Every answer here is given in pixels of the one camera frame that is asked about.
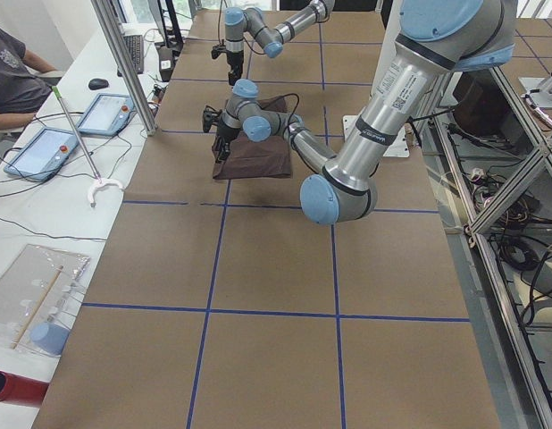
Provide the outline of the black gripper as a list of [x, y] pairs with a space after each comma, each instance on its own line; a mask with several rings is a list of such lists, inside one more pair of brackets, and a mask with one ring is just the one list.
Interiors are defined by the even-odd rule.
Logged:
[[238, 128], [229, 126], [224, 120], [217, 123], [213, 153], [218, 163], [224, 163], [230, 156], [230, 143], [238, 137]]
[[243, 65], [244, 65], [244, 52], [227, 52], [227, 63], [230, 67], [228, 73], [229, 84], [234, 85], [236, 80], [242, 78]]

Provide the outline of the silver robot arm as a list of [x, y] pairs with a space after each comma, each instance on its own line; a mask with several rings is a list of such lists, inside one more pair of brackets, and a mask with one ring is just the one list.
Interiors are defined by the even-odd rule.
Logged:
[[310, 1], [306, 7], [274, 28], [267, 25], [257, 8], [230, 7], [224, 14], [224, 41], [216, 47], [215, 56], [226, 54], [228, 82], [234, 86], [244, 69], [245, 35], [248, 34], [269, 58], [275, 58], [283, 46], [316, 23], [324, 23], [333, 11], [333, 0]]
[[274, 28], [255, 8], [228, 8], [226, 40], [231, 97], [221, 111], [206, 108], [204, 130], [214, 130], [219, 159], [239, 133], [254, 142], [284, 138], [311, 169], [300, 189], [305, 216], [334, 224], [367, 216], [377, 202], [373, 174], [431, 83], [450, 72], [485, 70], [507, 63], [514, 51], [514, 1], [405, 1], [401, 4], [395, 55], [368, 104], [356, 117], [339, 151], [321, 143], [295, 114], [267, 110], [258, 89], [241, 75], [246, 36], [273, 58], [299, 32], [330, 18], [333, 2], [312, 1]]

